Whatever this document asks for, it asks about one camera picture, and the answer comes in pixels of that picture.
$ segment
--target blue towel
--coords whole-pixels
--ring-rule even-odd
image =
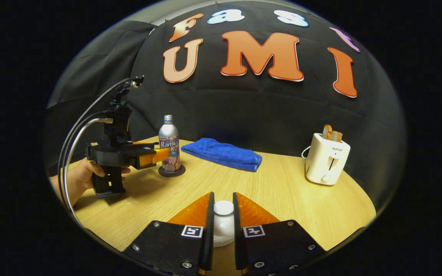
[[[219,143],[212,138],[200,140],[182,147],[182,151],[199,158],[244,171],[257,171],[262,157],[249,149]]]

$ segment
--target purple letter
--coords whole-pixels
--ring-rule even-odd
[[[355,49],[356,52],[361,53],[361,51],[358,49],[358,47],[354,46],[354,44],[352,44],[351,39],[349,37],[347,37],[347,35],[344,35],[344,33],[342,33],[340,30],[337,30],[336,28],[332,28],[329,27],[330,29],[334,30],[337,35],[340,36],[340,38],[342,38],[342,40],[344,40],[345,43],[347,43],[347,45],[349,45],[349,47],[351,47],[352,49]]]

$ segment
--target white toaster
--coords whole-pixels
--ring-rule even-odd
[[[330,186],[337,183],[350,150],[351,146],[342,140],[327,140],[320,133],[314,133],[305,163],[307,179]]]

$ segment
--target wooden table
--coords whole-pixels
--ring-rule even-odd
[[[143,141],[158,141],[152,137]],[[180,146],[192,143],[180,140]],[[123,183],[126,193],[98,199],[87,190],[75,204],[76,215],[111,246],[123,251],[152,220],[168,221],[200,196],[214,192],[215,201],[232,201],[233,192],[253,200],[280,220],[296,220],[329,250],[376,216],[370,198],[346,173],[333,186],[309,182],[301,157],[256,152],[262,164],[256,172],[241,171],[180,153],[186,172],[163,177],[158,166],[131,167]],[[234,243],[214,248],[213,270],[207,275],[238,275]]]

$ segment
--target bottle cap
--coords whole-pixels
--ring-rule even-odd
[[[229,215],[233,213],[234,206],[233,203],[227,200],[221,200],[214,203],[214,213],[218,215]]]

